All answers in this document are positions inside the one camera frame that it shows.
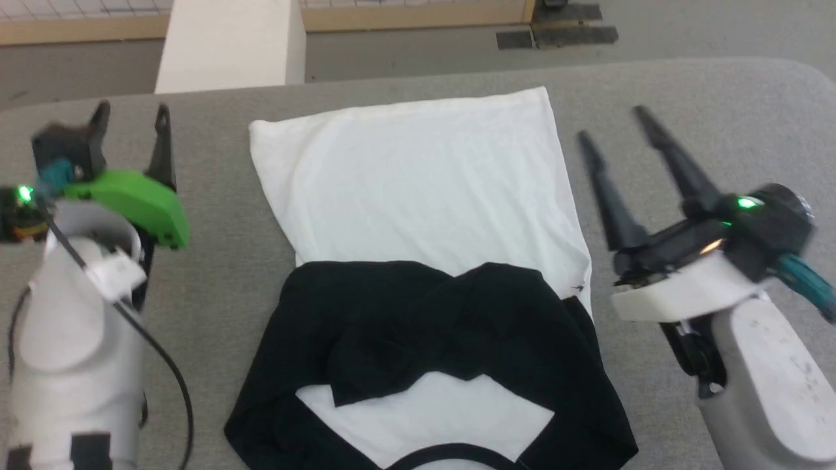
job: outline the black t-shirt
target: black t-shirt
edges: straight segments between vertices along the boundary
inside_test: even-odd
[[[412,262],[304,264],[284,284],[224,431],[253,470],[376,470],[296,391],[330,385],[342,406],[405,391],[432,371],[486,375],[553,418],[516,461],[451,441],[393,470],[447,458],[609,470],[638,451],[581,303],[561,300],[538,271],[495,263],[457,277]]]

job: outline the gray table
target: gray table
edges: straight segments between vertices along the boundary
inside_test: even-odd
[[[192,391],[197,428],[192,468],[242,467],[222,425],[293,267],[293,251],[250,161],[249,122],[347,106],[509,93],[541,84],[551,96],[592,253],[592,302],[604,363],[639,442],[640,453],[627,468],[720,467],[693,406],[691,380],[680,372],[659,329],[621,322],[610,306],[610,256],[573,139],[579,130],[592,131],[637,217],[648,228],[662,228],[679,217],[677,196],[629,113],[632,105],[648,105],[724,188],[745,191],[780,181],[806,196],[819,226],[808,256],[819,272],[836,279],[836,86],[814,69],[784,61],[645,62],[113,98],[104,150],[114,168],[145,166],[156,106],[164,99],[171,107],[177,182],[191,221],[191,246],[155,260],[146,319]],[[94,105],[86,100],[0,114],[0,184],[33,179],[28,139],[41,125],[53,119],[80,122]],[[4,247],[0,253],[0,324],[5,325],[18,291],[38,266],[39,249]],[[786,289],[771,294],[833,382],[836,330]],[[185,432],[182,401],[162,361],[150,352],[146,358],[150,422],[142,432],[140,467],[172,468]],[[0,380],[0,395],[8,395],[5,380]],[[7,422],[0,422],[5,436]]]

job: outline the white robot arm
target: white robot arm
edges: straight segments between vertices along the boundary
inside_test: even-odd
[[[630,287],[613,295],[616,311],[661,325],[696,378],[696,404],[727,470],[836,470],[836,393],[764,292],[780,278],[836,321],[832,288],[798,257],[813,230],[809,207],[776,184],[722,195],[647,109],[635,113],[686,219],[649,235],[589,135],[579,135],[617,284]]]
[[[188,224],[176,196],[171,123],[161,105],[148,170],[108,171],[101,152],[110,105],[87,125],[52,124],[33,137],[35,188],[0,188],[0,242],[45,239],[43,262],[9,330],[8,470],[136,467],[145,344],[174,360],[143,327],[140,311],[155,247],[184,248]],[[56,216],[48,204],[61,197]]]

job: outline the green 3d-printed part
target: green 3d-printed part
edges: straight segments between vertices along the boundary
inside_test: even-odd
[[[120,214],[171,249],[189,243],[189,223],[177,194],[148,176],[131,170],[107,170],[91,182],[64,188],[68,199],[91,199]]]

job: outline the white pillar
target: white pillar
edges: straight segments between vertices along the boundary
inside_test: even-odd
[[[302,84],[298,0],[176,0],[156,93]]]

